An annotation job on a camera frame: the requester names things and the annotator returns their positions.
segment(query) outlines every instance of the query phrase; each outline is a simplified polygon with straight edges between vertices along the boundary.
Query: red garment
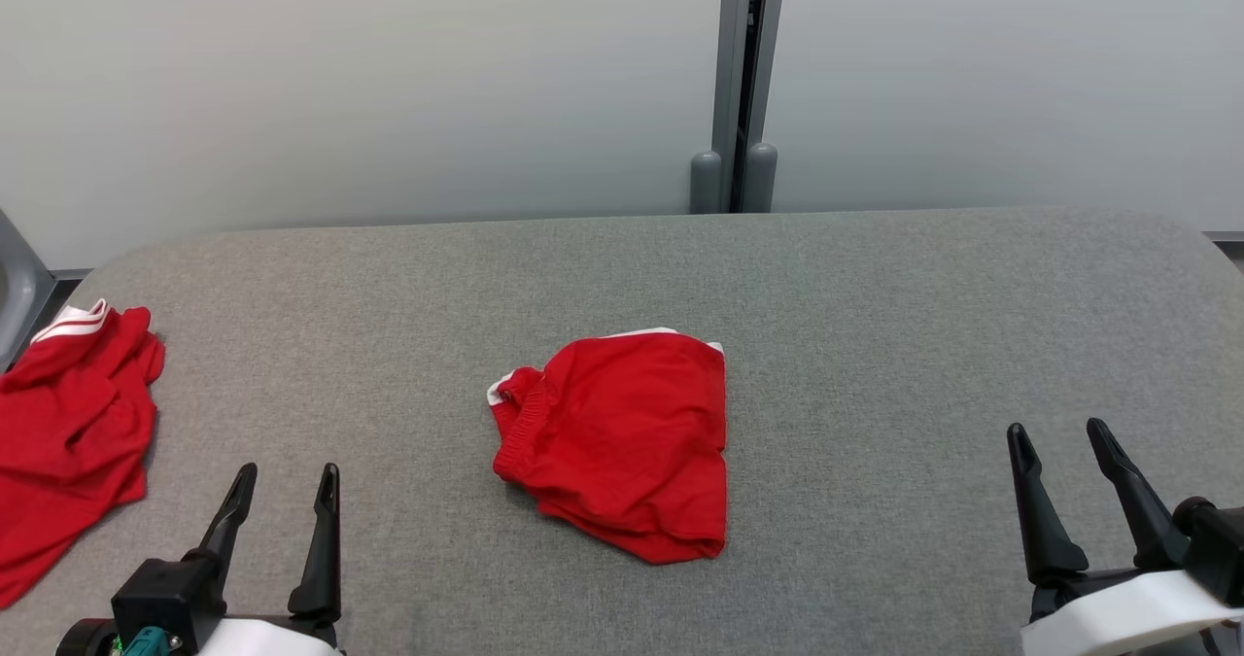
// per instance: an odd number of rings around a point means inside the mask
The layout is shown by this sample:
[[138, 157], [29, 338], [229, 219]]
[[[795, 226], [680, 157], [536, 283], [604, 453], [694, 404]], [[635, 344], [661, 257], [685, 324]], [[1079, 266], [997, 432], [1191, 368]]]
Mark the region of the red garment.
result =
[[493, 471], [652, 564], [725, 545], [725, 357], [671, 329], [575, 341], [488, 392]]
[[151, 311], [67, 307], [0, 376], [0, 609], [107, 510], [143, 498], [164, 346]]

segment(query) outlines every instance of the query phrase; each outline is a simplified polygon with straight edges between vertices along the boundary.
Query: gray table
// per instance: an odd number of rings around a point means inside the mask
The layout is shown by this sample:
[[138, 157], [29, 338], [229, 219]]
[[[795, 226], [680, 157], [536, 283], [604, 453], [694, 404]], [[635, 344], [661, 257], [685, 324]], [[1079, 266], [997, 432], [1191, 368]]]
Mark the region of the gray table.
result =
[[[1009, 209], [550, 220], [213, 235], [139, 250], [75, 305], [168, 345], [149, 497], [0, 614], [50, 654], [260, 466], [226, 596], [280, 610], [323, 462], [342, 469], [342, 645], [368, 654], [998, 654], [1028, 617], [1004, 441], [1028, 426], [1095, 566], [1131, 540], [1105, 418], [1168, 504], [1244, 503], [1244, 279], [1195, 232]], [[724, 342], [730, 515], [653, 568], [490, 471], [484, 390], [565, 342]]]

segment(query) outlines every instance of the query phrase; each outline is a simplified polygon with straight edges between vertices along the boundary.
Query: gray plastic object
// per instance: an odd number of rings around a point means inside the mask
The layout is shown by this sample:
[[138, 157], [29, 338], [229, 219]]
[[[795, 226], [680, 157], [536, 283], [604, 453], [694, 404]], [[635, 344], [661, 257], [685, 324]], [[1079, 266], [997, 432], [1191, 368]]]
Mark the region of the gray plastic object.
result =
[[0, 212], [0, 372], [17, 358], [53, 286], [44, 263]]
[[692, 214], [722, 212], [722, 157], [714, 151], [692, 158]]
[[743, 164], [743, 194], [739, 212], [768, 214], [774, 203], [774, 178], [778, 176], [778, 148], [773, 143], [758, 143], [748, 149]]

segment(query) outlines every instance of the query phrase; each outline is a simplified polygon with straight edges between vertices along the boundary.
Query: robotic arm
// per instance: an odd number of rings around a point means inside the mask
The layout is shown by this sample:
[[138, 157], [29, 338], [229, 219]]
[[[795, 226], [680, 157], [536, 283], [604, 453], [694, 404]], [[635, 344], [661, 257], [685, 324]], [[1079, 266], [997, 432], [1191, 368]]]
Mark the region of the robotic arm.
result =
[[1193, 497], [1169, 514], [1106, 423], [1088, 441], [1136, 541], [1133, 568], [1088, 571], [1041, 483], [1024, 426], [1006, 431], [1033, 612], [1026, 656], [1244, 654], [1244, 508]]
[[244, 466], [199, 546], [179, 561], [148, 559], [112, 597], [113, 619], [80, 620], [56, 656], [345, 656], [341, 619], [341, 482], [325, 464], [315, 532], [289, 615], [226, 615], [223, 597], [238, 528], [259, 468]]

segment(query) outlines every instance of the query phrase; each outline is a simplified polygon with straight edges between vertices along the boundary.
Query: white plastic robot part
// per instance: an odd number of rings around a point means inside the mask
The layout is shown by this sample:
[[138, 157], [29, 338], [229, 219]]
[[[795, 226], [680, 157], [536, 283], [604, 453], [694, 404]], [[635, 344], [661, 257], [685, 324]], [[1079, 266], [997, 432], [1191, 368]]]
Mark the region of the white plastic robot part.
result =
[[341, 656], [336, 649], [305, 634], [262, 620], [226, 617], [211, 632], [200, 656]]
[[1242, 616], [1184, 571], [1159, 571], [1072, 600], [1020, 640], [1025, 656], [1117, 656]]

